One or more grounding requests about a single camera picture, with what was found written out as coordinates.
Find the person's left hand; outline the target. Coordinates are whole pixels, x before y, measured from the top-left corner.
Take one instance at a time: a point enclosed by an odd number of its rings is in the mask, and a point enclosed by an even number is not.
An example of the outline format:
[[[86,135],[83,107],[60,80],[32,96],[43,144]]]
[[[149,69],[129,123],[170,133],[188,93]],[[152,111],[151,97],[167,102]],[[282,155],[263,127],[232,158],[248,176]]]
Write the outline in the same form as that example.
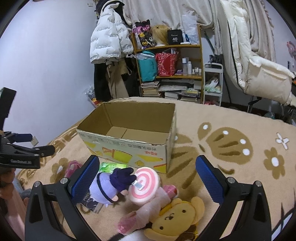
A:
[[[1,183],[4,183],[4,186],[1,187],[1,198],[5,200],[10,200],[13,197],[13,180],[15,178],[15,169],[10,169],[10,171],[1,174]]]

